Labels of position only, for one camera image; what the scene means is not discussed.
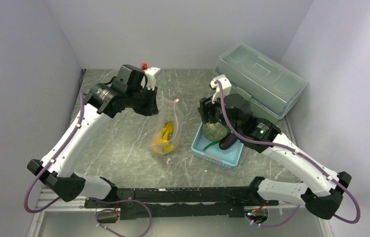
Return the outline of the netted green melon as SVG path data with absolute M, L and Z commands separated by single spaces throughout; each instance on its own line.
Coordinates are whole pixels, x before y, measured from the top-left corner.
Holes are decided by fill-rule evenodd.
M 229 128 L 222 125 L 220 122 L 205 123 L 202 125 L 202 135 L 209 141 L 220 141 L 230 133 Z

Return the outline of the clear zip top bag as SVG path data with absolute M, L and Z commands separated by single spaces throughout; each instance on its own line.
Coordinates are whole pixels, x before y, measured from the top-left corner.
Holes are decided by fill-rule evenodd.
M 150 119 L 149 148 L 159 155 L 174 151 L 183 128 L 180 99 L 160 101 L 159 113 Z

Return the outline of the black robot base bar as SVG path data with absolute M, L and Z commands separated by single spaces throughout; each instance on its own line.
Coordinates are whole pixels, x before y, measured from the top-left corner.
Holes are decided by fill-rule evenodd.
M 86 200 L 85 208 L 118 208 L 121 220 L 152 217 L 228 216 L 244 217 L 252 208 L 277 206 L 263 201 L 247 187 L 119 188 L 104 203 Z

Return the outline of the yellow banana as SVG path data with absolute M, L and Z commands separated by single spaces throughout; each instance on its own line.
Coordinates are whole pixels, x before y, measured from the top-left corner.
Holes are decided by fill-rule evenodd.
M 175 149 L 175 146 L 170 144 L 165 139 L 153 140 L 150 147 L 155 153 L 157 153 L 159 155 L 168 154 L 168 153 L 172 152 Z
M 165 122 L 161 131 L 161 139 L 168 141 L 172 137 L 173 131 L 174 123 L 172 121 Z

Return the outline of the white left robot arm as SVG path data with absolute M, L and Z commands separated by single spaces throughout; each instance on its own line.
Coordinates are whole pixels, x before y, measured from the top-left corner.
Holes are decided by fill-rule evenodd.
M 117 201 L 117 187 L 108 179 L 77 174 L 75 168 L 89 143 L 123 110 L 139 115 L 158 114 L 156 82 L 160 68 L 146 69 L 125 64 L 107 83 L 98 83 L 81 97 L 80 111 L 54 148 L 41 159 L 32 159 L 27 169 L 63 201 L 78 196 L 97 198 L 104 207 Z

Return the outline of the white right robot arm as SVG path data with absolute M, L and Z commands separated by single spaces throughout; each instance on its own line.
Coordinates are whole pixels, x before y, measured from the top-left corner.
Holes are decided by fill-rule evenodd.
M 198 112 L 203 124 L 227 126 L 228 119 L 244 146 L 277 161 L 301 181 L 286 183 L 256 176 L 247 189 L 250 203 L 279 200 L 303 206 L 325 220 L 335 216 L 351 182 L 350 174 L 332 171 L 305 155 L 276 125 L 254 116 L 249 102 L 238 94 L 225 96 L 224 105 L 220 99 L 212 102 L 203 97 Z

